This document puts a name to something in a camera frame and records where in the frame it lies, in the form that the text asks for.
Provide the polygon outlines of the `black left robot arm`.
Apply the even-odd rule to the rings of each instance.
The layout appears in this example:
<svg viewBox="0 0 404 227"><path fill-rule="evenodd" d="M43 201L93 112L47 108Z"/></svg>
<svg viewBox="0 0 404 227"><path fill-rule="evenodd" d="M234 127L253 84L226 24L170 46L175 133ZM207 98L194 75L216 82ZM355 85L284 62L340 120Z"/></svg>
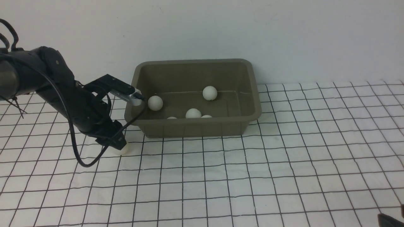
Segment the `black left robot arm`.
<svg viewBox="0 0 404 227"><path fill-rule="evenodd" d="M55 49L1 49L1 99L8 100L36 92L84 135L102 146L122 150L127 142L123 126L110 118L111 105L103 99L108 93L127 95L135 89L106 74L80 85Z"/></svg>

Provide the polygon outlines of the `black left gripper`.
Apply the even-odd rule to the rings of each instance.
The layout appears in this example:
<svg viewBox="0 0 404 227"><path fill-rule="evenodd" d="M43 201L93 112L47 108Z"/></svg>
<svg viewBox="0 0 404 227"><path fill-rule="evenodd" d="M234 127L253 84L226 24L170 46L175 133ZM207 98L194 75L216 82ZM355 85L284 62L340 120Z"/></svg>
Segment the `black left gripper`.
<svg viewBox="0 0 404 227"><path fill-rule="evenodd" d="M127 145L123 125L110 118L111 100L103 101L108 96L105 92L94 95L89 91L77 92L74 101L74 125L83 134L96 138L103 147L113 147L123 151Z"/></svg>

